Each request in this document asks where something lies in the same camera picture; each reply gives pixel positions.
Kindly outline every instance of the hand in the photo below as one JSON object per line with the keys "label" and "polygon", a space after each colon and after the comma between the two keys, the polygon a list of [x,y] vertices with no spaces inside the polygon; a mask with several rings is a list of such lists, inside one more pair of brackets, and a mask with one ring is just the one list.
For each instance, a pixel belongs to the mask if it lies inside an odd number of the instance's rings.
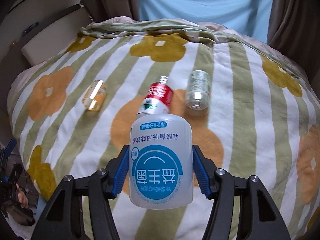
{"label": "hand", "polygon": [[26,197],[26,195],[22,192],[22,190],[20,189],[19,185],[16,184],[17,186],[17,191],[18,191],[18,200],[19,203],[21,204],[22,208],[27,208],[29,206],[28,204],[28,199]]}

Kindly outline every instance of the white plastic bottle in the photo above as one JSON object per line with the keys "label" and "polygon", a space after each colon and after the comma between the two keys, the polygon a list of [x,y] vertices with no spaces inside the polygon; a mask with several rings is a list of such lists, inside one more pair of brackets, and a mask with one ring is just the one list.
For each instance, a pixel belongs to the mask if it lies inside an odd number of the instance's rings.
{"label": "white plastic bottle", "polygon": [[192,71],[187,86],[186,110],[188,114],[199,116],[210,110],[211,77],[203,70]]}
{"label": "white plastic bottle", "polygon": [[168,77],[156,77],[141,103],[137,119],[148,114],[168,114],[172,97],[173,91],[169,86]]}
{"label": "white plastic bottle", "polygon": [[192,134],[173,114],[150,114],[131,126],[130,200],[146,209],[172,209],[193,200]]}

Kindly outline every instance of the wall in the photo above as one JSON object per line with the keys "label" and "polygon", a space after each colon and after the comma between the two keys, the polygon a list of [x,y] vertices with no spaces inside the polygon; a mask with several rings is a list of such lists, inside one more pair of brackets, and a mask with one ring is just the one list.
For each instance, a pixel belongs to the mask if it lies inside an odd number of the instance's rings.
{"label": "wall", "polygon": [[80,0],[26,0],[11,11],[0,26],[0,61],[10,45],[18,41],[21,33],[35,22],[41,22]]}

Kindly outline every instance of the folded blanket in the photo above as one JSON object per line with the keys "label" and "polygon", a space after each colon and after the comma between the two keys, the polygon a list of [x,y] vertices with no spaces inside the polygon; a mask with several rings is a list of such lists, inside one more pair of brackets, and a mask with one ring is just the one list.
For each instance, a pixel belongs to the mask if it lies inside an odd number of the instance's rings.
{"label": "folded blanket", "polygon": [[[188,76],[197,69],[212,76],[203,117],[184,113]],[[159,75],[171,79],[171,113],[190,123],[193,143],[232,175],[259,176],[292,238],[303,235],[320,202],[320,104],[310,85],[239,36],[170,20],[90,24],[13,95],[13,134],[41,195],[49,199],[64,175],[88,176],[117,156]],[[108,95],[99,112],[85,111],[81,100],[95,79]],[[194,185],[193,203],[157,211],[134,206],[126,181],[111,201],[120,238],[201,239],[212,201]],[[230,239],[238,210],[236,198]],[[84,221],[92,237],[87,198]]]}

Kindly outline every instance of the metal bolt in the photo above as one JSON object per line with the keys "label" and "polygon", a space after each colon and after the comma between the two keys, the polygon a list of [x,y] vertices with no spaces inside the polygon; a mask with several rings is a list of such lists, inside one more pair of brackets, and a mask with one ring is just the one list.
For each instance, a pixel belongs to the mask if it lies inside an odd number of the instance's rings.
{"label": "metal bolt", "polygon": [[66,176],[63,177],[63,180],[64,181],[70,181],[70,180],[72,180],[72,176],[71,175],[66,175]]}
{"label": "metal bolt", "polygon": [[257,182],[257,181],[259,180],[259,178],[258,178],[256,175],[251,176],[250,179],[251,179],[253,182]]}
{"label": "metal bolt", "polygon": [[99,175],[104,175],[107,173],[107,170],[106,169],[98,169],[98,174]]}
{"label": "metal bolt", "polygon": [[217,169],[217,173],[219,175],[224,175],[226,173],[226,171],[224,169]]}

